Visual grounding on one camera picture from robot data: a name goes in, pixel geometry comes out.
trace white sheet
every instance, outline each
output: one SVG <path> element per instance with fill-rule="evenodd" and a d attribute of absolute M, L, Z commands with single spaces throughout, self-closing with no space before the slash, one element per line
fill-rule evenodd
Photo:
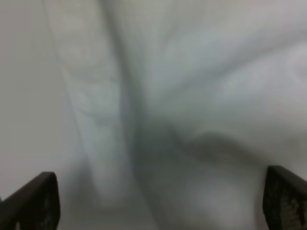
<path fill-rule="evenodd" d="M 267 165 L 307 179 L 307 2 L 45 2 L 100 206 L 266 229 Z"/>

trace white cloth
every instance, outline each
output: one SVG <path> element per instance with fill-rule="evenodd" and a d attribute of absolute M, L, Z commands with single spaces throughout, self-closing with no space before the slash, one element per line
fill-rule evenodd
<path fill-rule="evenodd" d="M 266 229 L 266 167 L 307 179 L 307 2 L 45 3 L 100 205 Z"/>

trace white fabric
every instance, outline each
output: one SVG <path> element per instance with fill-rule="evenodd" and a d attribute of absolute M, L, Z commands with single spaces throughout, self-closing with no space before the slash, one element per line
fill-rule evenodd
<path fill-rule="evenodd" d="M 266 229 L 266 167 L 307 179 L 307 2 L 45 3 L 100 206 Z"/>

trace wrinkled sheet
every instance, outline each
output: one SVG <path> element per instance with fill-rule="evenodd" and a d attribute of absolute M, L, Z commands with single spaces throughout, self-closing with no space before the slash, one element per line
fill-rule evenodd
<path fill-rule="evenodd" d="M 45 4 L 99 224 L 267 229 L 266 167 L 307 179 L 307 2 Z"/>

